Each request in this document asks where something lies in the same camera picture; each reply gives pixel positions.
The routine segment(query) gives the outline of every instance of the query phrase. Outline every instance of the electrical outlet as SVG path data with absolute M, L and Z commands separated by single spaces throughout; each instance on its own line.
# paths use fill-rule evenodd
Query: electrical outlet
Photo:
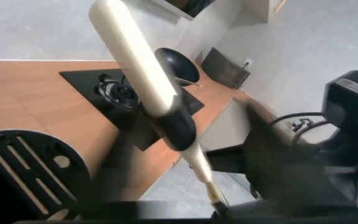
M 243 61 L 243 64 L 246 66 L 246 67 L 249 67 L 252 65 L 252 62 L 254 62 L 251 58 L 249 57 L 246 57 L 246 59 L 244 59 Z

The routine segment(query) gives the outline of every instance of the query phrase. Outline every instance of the wooden countertop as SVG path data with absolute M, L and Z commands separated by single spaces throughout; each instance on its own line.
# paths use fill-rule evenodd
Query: wooden countertop
M 105 145 L 118 129 L 58 73 L 69 70 L 119 68 L 116 62 L 0 61 L 0 129 L 19 128 L 49 133 L 67 142 L 94 173 L 106 155 Z M 249 98 L 212 81 L 200 72 L 198 86 L 186 89 L 205 107 L 193 115 L 197 133 L 216 119 L 233 97 Z M 178 158 L 160 139 L 134 161 L 141 166 L 132 176 L 127 199 L 137 200 Z

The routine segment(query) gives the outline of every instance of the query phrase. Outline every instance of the white rolling pin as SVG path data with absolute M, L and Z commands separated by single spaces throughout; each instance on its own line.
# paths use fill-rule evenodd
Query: white rolling pin
M 164 117 L 172 114 L 173 110 L 175 110 L 174 98 L 177 93 L 126 5 L 120 0 L 97 0 L 89 10 L 89 18 L 111 55 L 123 68 L 126 78 L 138 94 L 148 114 L 154 117 Z M 194 121 L 190 115 L 189 117 L 195 132 Z M 216 187 L 212 183 L 211 168 L 202 153 L 196 133 L 194 133 L 194 140 L 190 142 L 191 144 L 181 150 L 178 150 L 177 147 L 172 147 L 172 138 L 164 138 L 164 140 L 173 150 L 181 154 L 193 168 L 199 180 L 204 182 L 208 189 L 212 189 L 212 194 L 215 195 L 214 198 L 217 198 Z

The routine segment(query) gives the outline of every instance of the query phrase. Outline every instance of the gas stove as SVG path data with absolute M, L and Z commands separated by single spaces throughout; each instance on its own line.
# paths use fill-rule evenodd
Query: gas stove
M 136 129 L 142 135 L 147 134 L 134 139 L 134 144 L 140 150 L 146 150 L 160 139 L 143 114 L 141 102 L 121 69 L 60 72 L 60 75 L 120 131 Z M 202 102 L 184 88 L 182 100 L 191 115 L 204 107 Z

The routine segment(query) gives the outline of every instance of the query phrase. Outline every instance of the wok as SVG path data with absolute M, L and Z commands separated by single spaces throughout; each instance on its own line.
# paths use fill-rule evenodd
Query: wok
M 200 74 L 193 62 L 176 50 L 160 48 L 154 52 L 154 55 L 166 73 L 194 83 L 200 79 Z

